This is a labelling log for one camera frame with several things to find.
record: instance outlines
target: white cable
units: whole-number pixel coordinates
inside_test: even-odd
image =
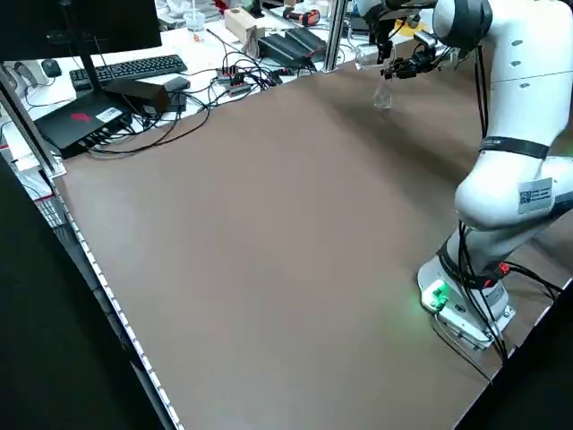
[[[443,323],[438,318],[438,314],[434,314],[433,319],[436,322],[436,324],[438,325],[438,327],[440,327],[441,331],[456,346],[456,348],[454,348],[451,344],[448,344],[448,341],[446,339],[444,339],[443,337],[441,337],[441,335],[433,327],[433,329],[436,332],[436,334],[438,335],[438,337],[440,339],[442,339],[446,344],[448,344],[452,349],[454,349],[462,358],[465,359],[465,361],[467,361],[475,370],[477,370],[480,373],[480,375],[483,376],[487,380],[487,382],[489,384],[491,384],[492,378],[490,376],[488,376],[488,374],[483,370],[483,368],[479,365],[479,363],[477,361],[475,361],[475,359],[472,356],[469,355],[469,353],[466,351],[466,349],[462,345],[460,345],[454,338],[451,337],[451,335],[448,333],[448,331],[444,328]]]

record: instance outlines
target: red object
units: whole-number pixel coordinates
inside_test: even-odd
[[[84,114],[83,112],[75,112],[70,115],[70,118],[73,121],[82,121],[84,123],[88,123],[89,121],[91,121],[91,116],[89,116],[88,114]]]
[[[223,12],[229,8],[227,4],[223,0],[215,0],[215,6],[218,8],[218,11],[223,14]]]
[[[504,275],[509,274],[509,265],[506,264],[505,262],[501,262],[498,267],[500,268],[501,273],[503,273]]]
[[[321,13],[317,9],[312,9],[306,13],[295,12],[292,7],[287,7],[283,12],[283,18],[288,20],[298,21],[304,27],[311,27],[316,25],[321,20]]]

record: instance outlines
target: monitor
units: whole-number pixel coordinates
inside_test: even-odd
[[[77,55],[61,10],[67,4],[92,55],[94,37],[102,53],[161,46],[153,0],[3,0],[0,61]]]

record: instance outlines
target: metal pole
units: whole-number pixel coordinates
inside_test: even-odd
[[[62,15],[64,16],[65,24],[68,27],[68,36],[71,37],[73,46],[75,47],[78,55],[81,58],[83,67],[86,69],[88,78],[90,78],[91,88],[94,91],[100,91],[101,85],[98,81],[98,74],[96,73],[96,67],[91,61],[90,51],[86,46],[81,27],[75,16],[75,12],[72,8],[73,0],[58,0],[60,9],[62,10]]]
[[[330,22],[329,41],[326,46],[324,66],[322,67],[323,72],[331,72],[337,66],[338,48],[346,14],[346,0],[334,0],[333,7],[334,14]]]
[[[38,128],[20,102],[20,98],[4,72],[0,69],[0,103],[6,109],[8,116],[13,120],[32,153],[36,156],[39,165],[49,177],[64,173],[62,165],[56,162],[52,152],[38,131]]]

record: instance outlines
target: computer mouse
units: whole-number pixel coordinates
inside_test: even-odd
[[[42,61],[42,70],[48,78],[57,78],[62,76],[62,69],[56,60],[44,60]]]

